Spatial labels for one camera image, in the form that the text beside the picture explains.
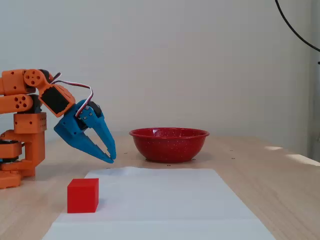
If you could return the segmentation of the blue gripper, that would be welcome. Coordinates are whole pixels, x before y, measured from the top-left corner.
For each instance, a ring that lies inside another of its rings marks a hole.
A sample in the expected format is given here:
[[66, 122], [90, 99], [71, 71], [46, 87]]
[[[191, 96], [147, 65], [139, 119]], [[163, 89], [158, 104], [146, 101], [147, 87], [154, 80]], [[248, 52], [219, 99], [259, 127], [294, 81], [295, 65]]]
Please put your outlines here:
[[[54, 127], [54, 131], [71, 147], [87, 153], [106, 163], [112, 164], [117, 157], [116, 144], [105, 122], [104, 115], [97, 105], [86, 105], [76, 117], [85, 100], [81, 100], [70, 108]], [[85, 131], [90, 128], [100, 137], [109, 154], [96, 145]]]

